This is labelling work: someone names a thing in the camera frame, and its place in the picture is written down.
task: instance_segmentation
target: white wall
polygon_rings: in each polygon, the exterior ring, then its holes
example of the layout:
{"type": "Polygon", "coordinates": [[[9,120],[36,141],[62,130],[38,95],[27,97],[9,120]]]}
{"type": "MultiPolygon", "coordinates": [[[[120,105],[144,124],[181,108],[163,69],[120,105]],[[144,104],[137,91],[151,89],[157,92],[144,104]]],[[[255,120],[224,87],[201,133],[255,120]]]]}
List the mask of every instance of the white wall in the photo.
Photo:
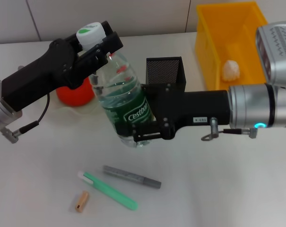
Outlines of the white wall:
{"type": "MultiPolygon", "coordinates": [[[[0,0],[0,43],[64,38],[87,23],[104,20],[120,36],[191,32],[196,30],[197,4],[237,1],[0,0]]],[[[256,2],[268,22],[286,20],[286,0],[256,2]]]]}

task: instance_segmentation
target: plastic water bottle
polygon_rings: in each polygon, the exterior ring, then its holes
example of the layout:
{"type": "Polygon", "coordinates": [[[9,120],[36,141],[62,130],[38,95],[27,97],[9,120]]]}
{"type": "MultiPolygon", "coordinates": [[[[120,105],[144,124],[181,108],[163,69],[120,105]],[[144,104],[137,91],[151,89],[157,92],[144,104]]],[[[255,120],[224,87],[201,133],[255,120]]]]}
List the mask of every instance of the plastic water bottle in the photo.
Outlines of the plastic water bottle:
{"type": "MultiPolygon", "coordinates": [[[[100,23],[89,24],[77,32],[77,38],[85,51],[101,43],[105,37],[100,23]]],[[[89,79],[113,126],[116,123],[127,126],[151,121],[153,119],[151,109],[141,84],[126,58],[115,52],[108,55],[107,59],[108,63],[89,79]]],[[[129,147],[140,147],[149,143],[149,141],[135,142],[132,136],[119,135],[119,137],[129,147]]]]}

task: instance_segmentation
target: gray marker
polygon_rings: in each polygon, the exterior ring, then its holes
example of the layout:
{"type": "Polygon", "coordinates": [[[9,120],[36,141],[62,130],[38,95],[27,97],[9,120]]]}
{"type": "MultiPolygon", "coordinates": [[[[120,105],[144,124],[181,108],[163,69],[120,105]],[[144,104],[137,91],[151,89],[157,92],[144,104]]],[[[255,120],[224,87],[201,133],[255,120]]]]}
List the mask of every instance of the gray marker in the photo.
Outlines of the gray marker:
{"type": "Polygon", "coordinates": [[[147,177],[133,174],[124,170],[116,169],[110,166],[103,166],[103,171],[108,175],[116,176],[118,178],[129,180],[136,183],[145,184],[154,188],[161,188],[162,185],[162,183],[159,181],[155,181],[147,177]]]}

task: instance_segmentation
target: orange ball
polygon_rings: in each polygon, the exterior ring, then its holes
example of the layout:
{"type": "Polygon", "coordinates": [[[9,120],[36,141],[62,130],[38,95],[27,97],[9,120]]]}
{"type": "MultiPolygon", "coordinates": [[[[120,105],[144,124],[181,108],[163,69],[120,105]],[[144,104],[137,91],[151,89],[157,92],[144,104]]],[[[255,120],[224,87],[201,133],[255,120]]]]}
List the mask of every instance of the orange ball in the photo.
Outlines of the orange ball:
{"type": "Polygon", "coordinates": [[[88,78],[77,89],[71,90],[68,87],[59,87],[56,89],[56,93],[58,98],[69,106],[85,105],[95,97],[88,78]]]}

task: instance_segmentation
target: bottle cap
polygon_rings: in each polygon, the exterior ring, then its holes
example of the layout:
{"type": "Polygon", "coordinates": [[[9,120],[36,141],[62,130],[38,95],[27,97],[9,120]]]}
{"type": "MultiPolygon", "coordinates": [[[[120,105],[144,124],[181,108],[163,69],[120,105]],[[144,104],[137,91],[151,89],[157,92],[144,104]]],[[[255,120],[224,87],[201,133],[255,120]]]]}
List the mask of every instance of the bottle cap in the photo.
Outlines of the bottle cap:
{"type": "Polygon", "coordinates": [[[88,24],[77,31],[77,39],[84,51],[100,44],[105,37],[105,31],[99,22],[88,24]]]}

